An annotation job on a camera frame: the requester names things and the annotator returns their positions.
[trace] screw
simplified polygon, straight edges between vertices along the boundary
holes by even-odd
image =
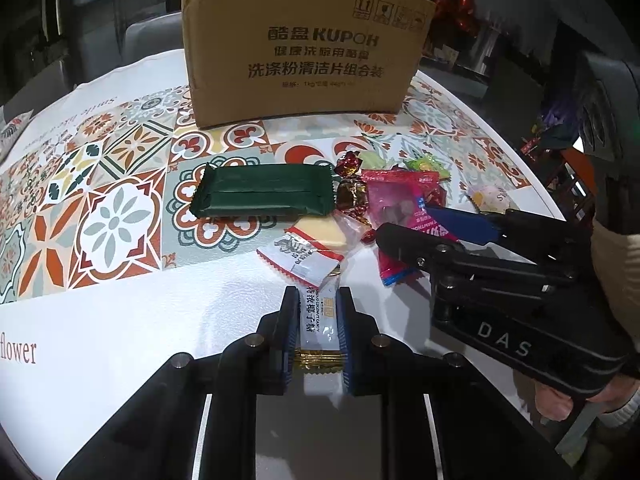
[[[264,337],[260,334],[253,333],[244,338],[244,344],[247,346],[256,347],[262,343],[264,343]]]
[[[453,366],[454,368],[463,367],[466,363],[466,358],[457,352],[449,352],[444,354],[443,357],[446,364]]]
[[[174,354],[171,356],[170,363],[174,368],[184,368],[188,365],[193,357],[191,357],[187,352],[180,352],[179,354]]]
[[[444,288],[454,288],[456,286],[456,280],[453,276],[443,276],[440,279],[440,285]]]
[[[373,346],[384,348],[391,344],[391,338],[388,335],[376,334],[371,338],[371,342],[373,343]]]

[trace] pink candy package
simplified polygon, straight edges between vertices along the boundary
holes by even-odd
[[[373,227],[385,222],[423,233],[458,240],[424,210],[425,196],[444,206],[445,191],[438,184],[436,171],[363,170],[367,183],[369,217]],[[378,251],[380,278],[393,285],[417,272],[406,264]]]

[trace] table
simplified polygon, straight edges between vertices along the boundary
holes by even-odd
[[[466,186],[491,182],[521,209],[562,218],[513,150],[420,72],[397,115],[303,116],[207,131],[193,123],[186,85],[181,50],[80,85],[34,118],[0,168],[0,422],[45,480],[174,352],[220,352],[279,307],[286,283],[255,248],[282,224],[198,222],[187,206],[200,165],[333,164],[345,150],[402,160],[427,150],[452,172],[449,205],[470,210]],[[344,267],[341,284],[383,332],[415,351],[464,352],[529,416],[510,368],[431,333],[427,277],[383,287],[371,248]],[[305,377],[305,391],[314,380]],[[322,410],[337,406],[332,424],[340,412],[365,428],[370,406],[345,415],[350,401],[340,404],[332,384],[314,386],[326,390]],[[265,413],[265,428],[287,426],[275,404]],[[289,429],[303,431],[301,419]],[[355,454],[377,452],[371,436]],[[276,441],[258,443],[258,478],[295,477],[304,467],[274,455]]]

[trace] beige sleeve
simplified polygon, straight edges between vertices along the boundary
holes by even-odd
[[[593,267],[616,319],[640,352],[640,235],[619,235],[593,220]]]

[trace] cardboard box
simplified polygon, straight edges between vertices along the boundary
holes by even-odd
[[[397,112],[434,10],[429,0],[182,0],[196,123]]]

